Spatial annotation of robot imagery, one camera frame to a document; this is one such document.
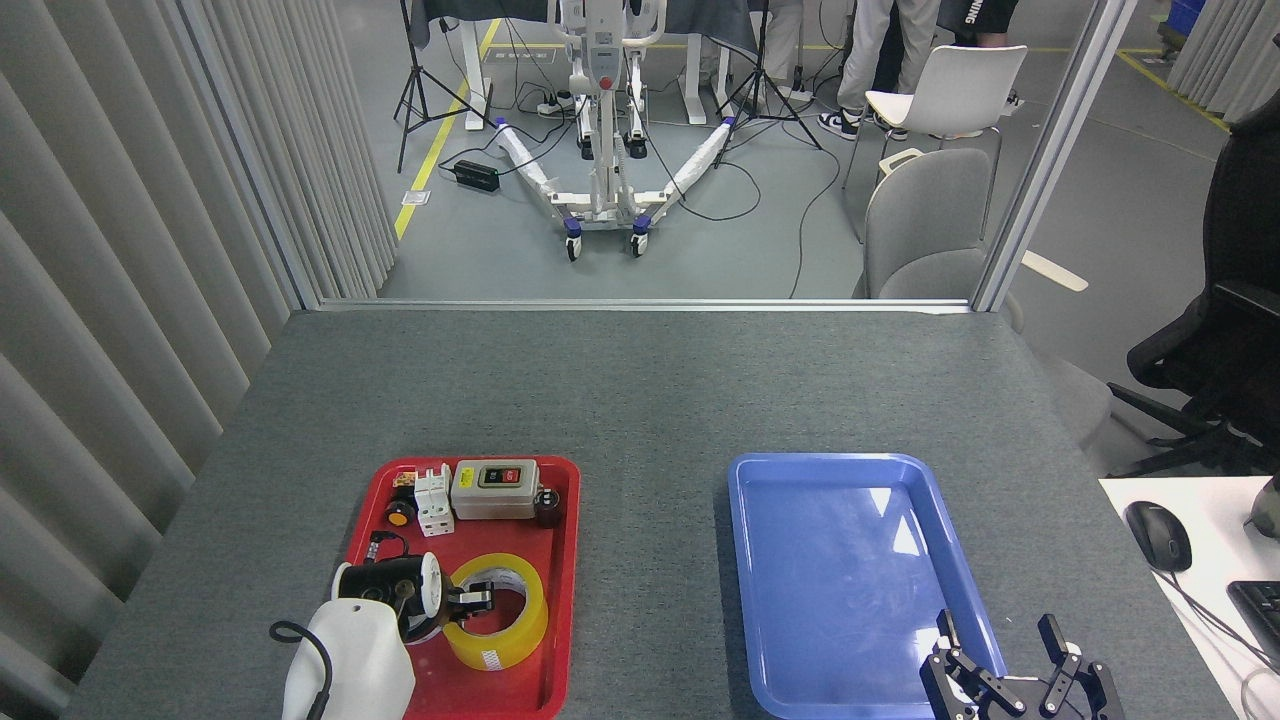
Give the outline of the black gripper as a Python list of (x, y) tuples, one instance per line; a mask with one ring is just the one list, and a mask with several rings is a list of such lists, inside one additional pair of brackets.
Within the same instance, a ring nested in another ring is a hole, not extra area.
[(442, 585), (440, 628), (462, 623), (471, 612), (490, 612), (495, 606), (493, 588), (458, 588), (452, 582)]
[(1110, 666), (1088, 660), (1076, 644), (1068, 642), (1052, 614), (1038, 621), (1053, 664), (1047, 682), (997, 679), (963, 650), (948, 609), (940, 612), (936, 624), (940, 637), (920, 665), (922, 685), (934, 719), (1070, 719), (1068, 694), (1075, 685), (1084, 691), (1091, 719), (1126, 717)]

